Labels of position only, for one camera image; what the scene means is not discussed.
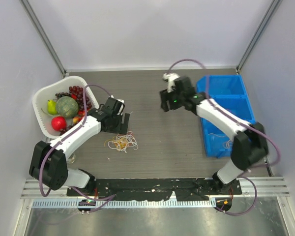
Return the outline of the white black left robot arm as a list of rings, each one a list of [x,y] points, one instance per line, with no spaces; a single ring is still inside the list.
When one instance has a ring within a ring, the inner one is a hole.
[[[125,135],[130,115],[124,114],[124,101],[109,97],[99,108],[89,110],[82,120],[65,134],[46,143],[38,142],[33,151],[29,174],[39,181],[39,188],[58,190],[76,187],[84,196],[95,190],[95,177],[82,169],[70,169],[67,160],[91,137],[101,133]]]

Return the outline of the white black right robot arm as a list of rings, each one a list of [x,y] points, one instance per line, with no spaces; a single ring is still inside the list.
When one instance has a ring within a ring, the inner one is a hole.
[[[184,107],[220,129],[233,143],[231,159],[213,174],[212,188],[224,194],[230,183],[268,155],[265,130],[260,123],[251,124],[221,107],[206,92],[197,93],[187,76],[165,73],[167,88],[160,91],[161,109],[164,112]]]

